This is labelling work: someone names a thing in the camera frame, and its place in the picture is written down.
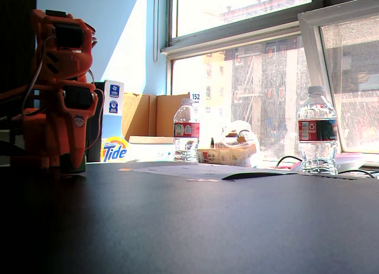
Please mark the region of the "orange gripper black motor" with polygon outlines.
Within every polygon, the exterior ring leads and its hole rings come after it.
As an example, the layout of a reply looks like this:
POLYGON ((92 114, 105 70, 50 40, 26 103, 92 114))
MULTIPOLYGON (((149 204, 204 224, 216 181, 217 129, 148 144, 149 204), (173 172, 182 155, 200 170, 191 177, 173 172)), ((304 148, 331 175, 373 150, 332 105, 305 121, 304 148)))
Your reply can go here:
POLYGON ((57 115, 68 119, 68 131, 65 122, 46 124, 46 153, 50 167, 61 167, 62 157, 69 154, 69 149, 72 166, 78 168, 81 165, 87 119, 95 114, 98 102, 94 89, 91 83, 57 80, 42 90, 42 103, 57 115))

